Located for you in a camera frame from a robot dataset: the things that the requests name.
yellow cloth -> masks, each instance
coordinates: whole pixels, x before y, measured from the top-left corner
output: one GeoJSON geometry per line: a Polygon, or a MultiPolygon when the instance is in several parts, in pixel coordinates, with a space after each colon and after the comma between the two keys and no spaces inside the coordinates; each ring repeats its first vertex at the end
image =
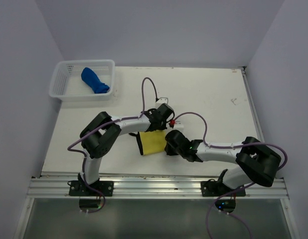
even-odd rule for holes
{"type": "Polygon", "coordinates": [[[140,132],[143,155],[163,152],[166,146],[165,131],[140,132]]]}

blue cloth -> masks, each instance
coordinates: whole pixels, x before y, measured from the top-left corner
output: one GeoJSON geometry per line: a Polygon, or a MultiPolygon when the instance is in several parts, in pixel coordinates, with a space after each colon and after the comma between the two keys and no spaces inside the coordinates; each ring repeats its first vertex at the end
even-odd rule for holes
{"type": "Polygon", "coordinates": [[[95,94],[104,94],[110,89],[110,87],[100,81],[99,77],[90,68],[86,67],[81,73],[81,79],[89,87],[92,88],[95,94]]]}

white bin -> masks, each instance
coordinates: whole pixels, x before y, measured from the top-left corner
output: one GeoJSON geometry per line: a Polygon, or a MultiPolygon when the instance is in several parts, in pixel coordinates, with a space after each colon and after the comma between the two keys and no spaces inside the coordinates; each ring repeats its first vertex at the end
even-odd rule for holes
{"type": "Polygon", "coordinates": [[[115,63],[112,60],[61,61],[53,72],[49,95],[62,101],[104,101],[111,97],[115,82],[115,63]],[[81,79],[85,67],[90,68],[110,89],[95,94],[81,79]]]}

white table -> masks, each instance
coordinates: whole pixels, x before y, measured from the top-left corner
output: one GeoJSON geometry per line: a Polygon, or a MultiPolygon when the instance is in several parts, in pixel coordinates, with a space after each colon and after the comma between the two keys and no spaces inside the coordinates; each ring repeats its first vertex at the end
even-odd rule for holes
{"type": "MultiPolygon", "coordinates": [[[[67,147],[101,111],[113,116],[138,115],[142,109],[141,82],[153,79],[158,97],[168,97],[176,115],[200,113],[208,123],[207,141],[237,142],[257,137],[244,79],[239,69],[116,67],[116,85],[109,101],[63,103],[44,162],[42,174],[78,173],[82,155],[67,147]]],[[[154,91],[145,84],[146,109],[155,107],[154,91]]],[[[196,116],[182,116],[184,134],[201,139],[204,124],[196,116]]],[[[135,138],[120,136],[103,158],[100,173],[140,175],[218,176],[236,165],[223,162],[190,163],[164,152],[141,156],[135,138]]]]}

gray wall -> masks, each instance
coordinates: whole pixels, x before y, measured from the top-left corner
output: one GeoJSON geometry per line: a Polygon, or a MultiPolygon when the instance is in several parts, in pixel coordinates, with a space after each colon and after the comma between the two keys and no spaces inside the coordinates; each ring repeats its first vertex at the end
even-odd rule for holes
{"type": "Polygon", "coordinates": [[[308,238],[308,0],[285,0],[247,73],[265,140],[289,154],[281,175],[308,238]]]}
{"type": "Polygon", "coordinates": [[[0,239],[13,236],[40,173],[59,103],[47,93],[62,56],[32,0],[0,0],[0,239]]]}
{"type": "Polygon", "coordinates": [[[66,60],[237,67],[283,0],[36,0],[66,60]]]}

